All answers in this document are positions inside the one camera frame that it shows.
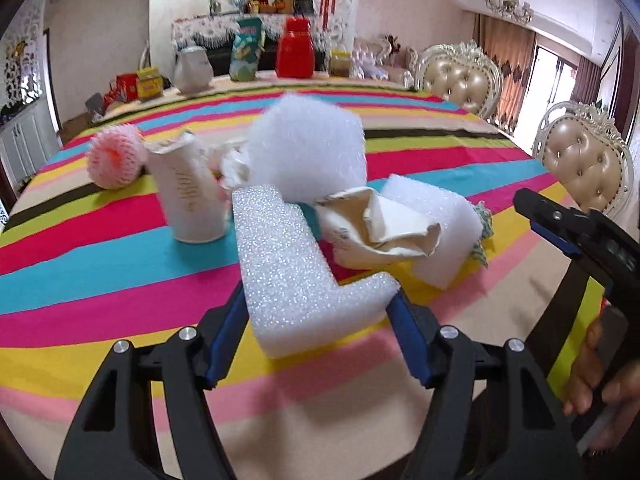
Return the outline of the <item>person right hand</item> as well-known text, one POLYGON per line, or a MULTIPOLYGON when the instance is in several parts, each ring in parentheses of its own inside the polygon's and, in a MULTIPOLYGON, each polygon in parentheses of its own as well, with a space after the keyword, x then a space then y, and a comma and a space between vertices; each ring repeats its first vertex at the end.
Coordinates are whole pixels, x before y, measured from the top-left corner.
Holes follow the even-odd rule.
POLYGON ((639 360, 625 364, 606 382, 604 352, 614 342, 614 328, 623 318, 606 309, 587 328, 578 356, 570 367, 564 387, 564 414, 585 415, 594 401, 604 403, 604 411, 577 443, 578 452, 608 451, 623 441, 639 413, 639 360))

